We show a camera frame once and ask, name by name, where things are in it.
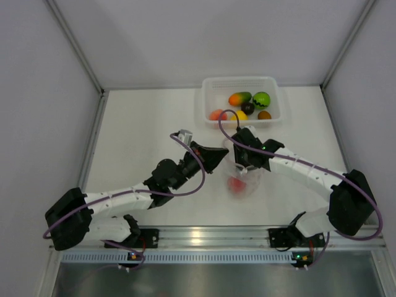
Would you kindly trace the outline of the clear zip top bag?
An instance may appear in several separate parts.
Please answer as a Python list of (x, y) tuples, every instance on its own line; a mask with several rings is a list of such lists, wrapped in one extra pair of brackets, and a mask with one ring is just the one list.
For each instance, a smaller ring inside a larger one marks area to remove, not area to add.
[[(230, 151), (221, 162), (222, 174), (228, 193), (234, 199), (246, 199), (257, 191), (264, 172), (262, 169), (253, 166), (245, 167), (236, 163), (233, 143), (228, 139), (223, 139), (222, 146)], [(246, 190), (240, 194), (231, 193), (227, 186), (227, 180), (230, 176), (244, 181), (246, 183)]]

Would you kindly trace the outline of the yellow fake pepper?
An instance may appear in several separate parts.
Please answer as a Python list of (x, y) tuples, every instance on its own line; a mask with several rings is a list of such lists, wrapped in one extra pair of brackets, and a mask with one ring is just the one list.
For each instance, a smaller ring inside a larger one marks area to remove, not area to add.
[(238, 110), (235, 112), (234, 115), (232, 115), (232, 117), (230, 118), (231, 121), (236, 121), (237, 119), (239, 119), (240, 121), (245, 121), (248, 120), (249, 117), (246, 113), (244, 113), (242, 110)]

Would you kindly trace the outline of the red fake strawberry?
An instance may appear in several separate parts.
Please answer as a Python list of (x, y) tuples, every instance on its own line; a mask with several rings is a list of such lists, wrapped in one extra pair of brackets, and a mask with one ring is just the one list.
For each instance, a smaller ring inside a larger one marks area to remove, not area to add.
[(240, 194), (246, 190), (246, 183), (232, 176), (228, 178), (227, 186), (229, 191), (233, 194)]

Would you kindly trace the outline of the brown fake kiwi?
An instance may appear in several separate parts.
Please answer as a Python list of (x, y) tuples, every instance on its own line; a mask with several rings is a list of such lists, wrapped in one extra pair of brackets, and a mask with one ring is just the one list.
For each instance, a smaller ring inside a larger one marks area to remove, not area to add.
[(263, 110), (257, 114), (257, 118), (258, 120), (268, 120), (272, 119), (272, 115), (268, 111)]

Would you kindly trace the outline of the orange peach fake fruit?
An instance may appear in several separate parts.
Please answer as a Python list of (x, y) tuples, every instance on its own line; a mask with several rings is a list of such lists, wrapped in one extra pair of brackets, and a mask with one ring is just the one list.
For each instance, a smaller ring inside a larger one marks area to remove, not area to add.
[(219, 119), (221, 121), (226, 121), (228, 119), (227, 113), (224, 112), (222, 109), (217, 109), (210, 113), (209, 115), (210, 121), (218, 121)]

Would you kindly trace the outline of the dark purple fake plum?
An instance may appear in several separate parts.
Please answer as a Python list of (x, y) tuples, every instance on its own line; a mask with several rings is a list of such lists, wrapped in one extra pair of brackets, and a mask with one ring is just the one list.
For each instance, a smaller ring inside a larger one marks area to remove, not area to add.
[(254, 110), (255, 110), (255, 106), (254, 106), (254, 104), (251, 103), (251, 102), (244, 102), (244, 103), (241, 105), (241, 111), (242, 111), (244, 114), (246, 114), (247, 116), (253, 114)]

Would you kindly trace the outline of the green fake apple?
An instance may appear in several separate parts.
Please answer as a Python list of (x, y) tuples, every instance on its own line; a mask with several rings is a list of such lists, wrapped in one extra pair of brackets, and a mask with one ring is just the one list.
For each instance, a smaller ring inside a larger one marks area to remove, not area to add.
[(252, 97), (252, 103), (255, 109), (264, 110), (268, 108), (271, 103), (270, 95), (266, 92), (257, 92)]

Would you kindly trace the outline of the orange green fake mango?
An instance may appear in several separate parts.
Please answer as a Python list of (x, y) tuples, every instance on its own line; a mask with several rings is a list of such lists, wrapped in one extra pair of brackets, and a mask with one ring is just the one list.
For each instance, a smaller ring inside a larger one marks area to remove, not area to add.
[(231, 106), (241, 106), (244, 102), (249, 102), (251, 98), (252, 95), (250, 92), (237, 92), (229, 97), (228, 103)]

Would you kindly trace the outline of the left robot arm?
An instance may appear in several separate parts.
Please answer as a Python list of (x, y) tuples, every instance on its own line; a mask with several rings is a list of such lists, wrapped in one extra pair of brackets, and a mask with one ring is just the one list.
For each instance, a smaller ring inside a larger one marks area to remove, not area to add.
[(159, 208), (175, 197), (195, 194), (229, 152), (194, 141), (185, 149), (179, 162), (163, 159), (148, 179), (135, 186), (98, 193), (84, 193), (79, 187), (68, 190), (45, 213), (48, 228), (43, 238), (51, 240), (57, 251), (95, 241), (106, 248), (140, 247), (142, 231), (133, 211)]

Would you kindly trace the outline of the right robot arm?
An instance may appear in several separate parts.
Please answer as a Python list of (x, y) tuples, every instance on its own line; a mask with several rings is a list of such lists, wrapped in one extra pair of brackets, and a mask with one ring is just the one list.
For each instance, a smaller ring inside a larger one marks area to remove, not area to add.
[(302, 246), (312, 236), (328, 231), (355, 238), (375, 212), (376, 201), (362, 172), (341, 173), (313, 165), (281, 142), (273, 139), (261, 142), (252, 126), (237, 128), (231, 138), (237, 163), (286, 176), (327, 203), (315, 211), (303, 211), (291, 221), (287, 234), (293, 244)]

